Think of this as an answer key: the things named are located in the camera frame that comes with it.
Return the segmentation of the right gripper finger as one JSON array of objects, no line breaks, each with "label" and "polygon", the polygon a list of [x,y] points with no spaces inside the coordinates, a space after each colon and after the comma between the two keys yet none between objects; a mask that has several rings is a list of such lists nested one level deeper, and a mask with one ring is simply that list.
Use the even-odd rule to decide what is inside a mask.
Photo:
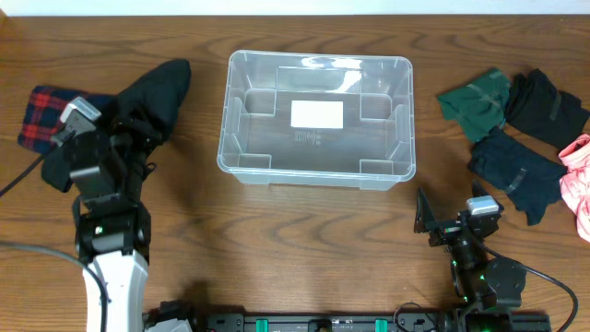
[{"label": "right gripper finger", "polygon": [[414,232],[424,233],[431,231],[436,224],[436,219],[431,210],[428,199],[422,188],[417,193],[417,208],[414,222]]},{"label": "right gripper finger", "polygon": [[471,192],[473,197],[483,197],[490,194],[477,179],[472,180]]}]

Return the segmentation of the dark green garment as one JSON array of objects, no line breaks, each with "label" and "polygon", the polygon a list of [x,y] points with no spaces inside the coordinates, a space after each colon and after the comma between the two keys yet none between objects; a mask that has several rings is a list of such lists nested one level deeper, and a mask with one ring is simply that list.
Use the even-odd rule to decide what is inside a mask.
[{"label": "dark green garment", "polygon": [[503,72],[493,67],[463,87],[437,97],[445,120],[454,120],[466,138],[476,143],[490,130],[504,123],[511,82]]}]

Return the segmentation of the red navy plaid garment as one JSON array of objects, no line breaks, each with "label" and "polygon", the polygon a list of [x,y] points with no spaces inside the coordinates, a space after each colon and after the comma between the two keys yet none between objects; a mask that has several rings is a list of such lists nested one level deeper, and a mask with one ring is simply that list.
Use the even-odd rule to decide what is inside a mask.
[{"label": "red navy plaid garment", "polygon": [[42,155],[47,154],[55,146],[51,136],[63,125],[60,116],[65,106],[77,97],[83,97],[99,110],[114,99],[113,95],[37,86],[29,95],[22,129],[18,135],[19,145]]}]

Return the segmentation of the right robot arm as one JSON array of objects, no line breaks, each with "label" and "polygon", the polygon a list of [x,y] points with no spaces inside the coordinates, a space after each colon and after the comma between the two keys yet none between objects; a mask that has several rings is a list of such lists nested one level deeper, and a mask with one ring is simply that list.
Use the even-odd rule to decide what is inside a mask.
[{"label": "right robot arm", "polygon": [[499,229],[503,205],[478,182],[455,219],[437,220],[425,191],[417,193],[415,233],[427,233],[431,247],[451,256],[454,291],[465,304],[441,314],[439,331],[508,331],[510,311],[522,304],[525,271],[507,258],[490,257],[483,241]]}]

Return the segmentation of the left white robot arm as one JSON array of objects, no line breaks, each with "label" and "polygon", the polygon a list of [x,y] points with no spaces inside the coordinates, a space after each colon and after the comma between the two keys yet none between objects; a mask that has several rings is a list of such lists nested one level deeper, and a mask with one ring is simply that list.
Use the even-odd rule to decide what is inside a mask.
[{"label": "left white robot arm", "polygon": [[76,212],[76,246],[88,295],[89,331],[141,331],[151,217],[141,201],[147,161],[161,134],[119,117],[65,144],[69,179],[85,212]]}]

